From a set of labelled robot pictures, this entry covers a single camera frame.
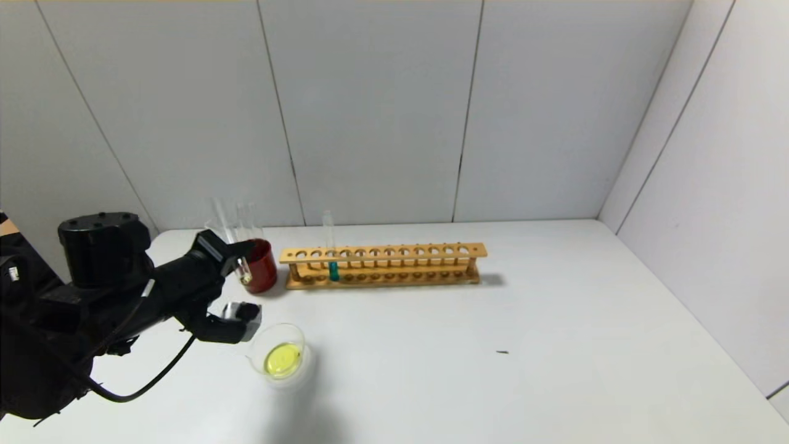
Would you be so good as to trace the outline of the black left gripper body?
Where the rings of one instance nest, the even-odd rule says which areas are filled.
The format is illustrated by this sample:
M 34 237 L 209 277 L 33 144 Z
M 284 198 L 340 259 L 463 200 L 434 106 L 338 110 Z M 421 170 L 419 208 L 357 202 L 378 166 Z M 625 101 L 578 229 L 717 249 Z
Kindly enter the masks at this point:
M 166 309 L 209 307 L 220 298 L 228 275 L 235 267 L 234 251 L 213 232 L 198 231 L 191 244 L 176 254 L 154 255 L 152 298 Z

